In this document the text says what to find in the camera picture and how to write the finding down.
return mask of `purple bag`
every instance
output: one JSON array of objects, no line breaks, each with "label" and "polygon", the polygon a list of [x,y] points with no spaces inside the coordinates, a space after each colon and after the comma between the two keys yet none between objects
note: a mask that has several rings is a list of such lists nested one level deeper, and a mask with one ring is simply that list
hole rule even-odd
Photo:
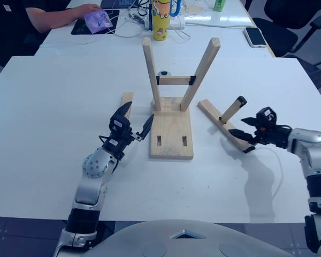
[{"label": "purple bag", "polygon": [[86,25],[92,34],[113,26],[108,14],[104,10],[86,13],[84,18]]}]

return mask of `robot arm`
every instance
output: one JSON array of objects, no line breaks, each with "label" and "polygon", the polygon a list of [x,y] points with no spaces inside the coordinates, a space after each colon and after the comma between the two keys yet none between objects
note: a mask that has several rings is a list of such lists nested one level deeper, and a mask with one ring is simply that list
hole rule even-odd
[{"label": "robot arm", "polygon": [[142,141],[149,133],[154,116],[146,121],[141,133],[133,133],[124,116],[132,102],[122,105],[110,119],[110,136],[99,136],[103,145],[82,164],[82,178],[77,188],[67,225],[62,230],[53,257],[65,255],[71,249],[80,253],[96,245],[96,227],[110,180],[124,149],[132,141]]},{"label": "robot arm", "polygon": [[277,125],[276,113],[270,107],[260,110],[256,118],[242,121],[256,127],[255,137],[241,130],[230,130],[233,136],[252,145],[272,143],[300,158],[310,196],[309,209],[314,213],[305,217],[305,237],[309,249],[321,256],[321,132]]}]

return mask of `person's arm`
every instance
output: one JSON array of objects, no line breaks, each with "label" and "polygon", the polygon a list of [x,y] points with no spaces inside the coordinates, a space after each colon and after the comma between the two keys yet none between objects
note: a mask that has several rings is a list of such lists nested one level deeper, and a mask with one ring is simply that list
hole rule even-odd
[{"label": "person's arm", "polygon": [[83,19],[83,15],[88,12],[100,10],[96,4],[84,4],[59,12],[45,12],[35,7],[26,8],[26,13],[39,33],[47,32],[53,28],[62,27],[76,19]]}]

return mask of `green bottle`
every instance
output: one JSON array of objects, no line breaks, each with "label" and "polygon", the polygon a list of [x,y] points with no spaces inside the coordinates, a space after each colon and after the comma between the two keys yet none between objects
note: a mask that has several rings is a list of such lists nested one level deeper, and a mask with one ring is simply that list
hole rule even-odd
[{"label": "green bottle", "polygon": [[215,0],[214,11],[221,12],[224,8],[226,0]]}]

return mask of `power strip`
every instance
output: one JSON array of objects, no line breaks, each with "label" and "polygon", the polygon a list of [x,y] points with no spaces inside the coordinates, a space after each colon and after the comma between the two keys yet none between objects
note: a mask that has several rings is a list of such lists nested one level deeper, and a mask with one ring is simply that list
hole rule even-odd
[{"label": "power strip", "polygon": [[[149,19],[145,18],[145,29],[148,31],[149,28]],[[184,20],[184,17],[177,16],[170,18],[168,29],[184,29],[186,27],[186,21]]]},{"label": "power strip", "polygon": [[185,27],[186,21],[183,16],[170,18],[168,29],[184,29]]}]

